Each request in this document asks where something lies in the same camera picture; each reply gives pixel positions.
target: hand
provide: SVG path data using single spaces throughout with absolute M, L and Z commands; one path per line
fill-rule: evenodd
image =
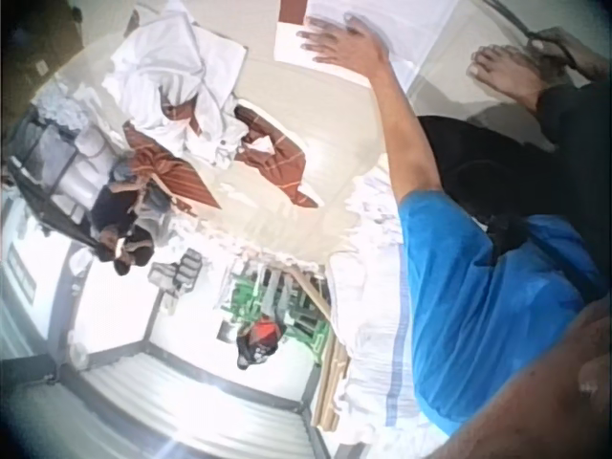
M 389 51 L 383 41 L 356 17 L 350 17 L 346 28 L 321 19 L 308 18 L 307 25 L 316 32 L 298 32 L 308 43 L 302 48 L 314 51 L 314 62 L 334 64 L 368 79 L 389 67 Z

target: window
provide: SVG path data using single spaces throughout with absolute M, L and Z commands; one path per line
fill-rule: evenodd
M 7 256 L 7 265 L 12 272 L 12 275 L 17 279 L 17 284 L 23 292 L 23 295 L 26 296 L 30 304 L 34 302 L 34 296 L 36 295 L 36 282 L 26 270 L 26 266 L 24 265 L 19 253 L 15 249 L 15 246 L 11 244 L 9 247 L 9 254 Z

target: bare foot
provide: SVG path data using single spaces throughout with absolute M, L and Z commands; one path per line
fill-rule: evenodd
M 546 29 L 537 34 L 562 44 L 576 61 L 576 70 L 587 79 L 598 81 L 607 78 L 610 72 L 610 62 L 602 55 L 598 55 L 593 50 L 587 48 L 580 40 L 561 27 Z M 540 54 L 556 57 L 565 65 L 570 65 L 571 62 L 563 50 L 553 41 L 536 39 L 531 41 L 530 45 Z
M 495 91 L 512 98 L 531 112 L 549 85 L 533 61 L 513 46 L 483 47 L 471 56 L 469 73 Z

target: blue t-shirt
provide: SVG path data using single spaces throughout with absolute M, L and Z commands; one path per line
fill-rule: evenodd
M 529 218 L 528 242 L 492 266 L 489 236 L 443 192 L 413 192 L 399 212 L 415 394 L 450 435 L 557 343 L 585 298 L 603 297 L 607 286 L 559 217 Z

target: white paper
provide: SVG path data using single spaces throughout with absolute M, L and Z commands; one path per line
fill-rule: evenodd
M 407 91 L 458 1 L 309 0 L 306 15 L 343 24 L 344 15 L 351 13 L 371 25 L 389 46 L 395 74 Z M 313 62 L 314 54 L 300 48 L 303 38 L 295 36 L 303 29 L 303 26 L 294 24 L 277 24 L 275 60 L 319 70 L 369 87 L 363 76 L 334 65 Z

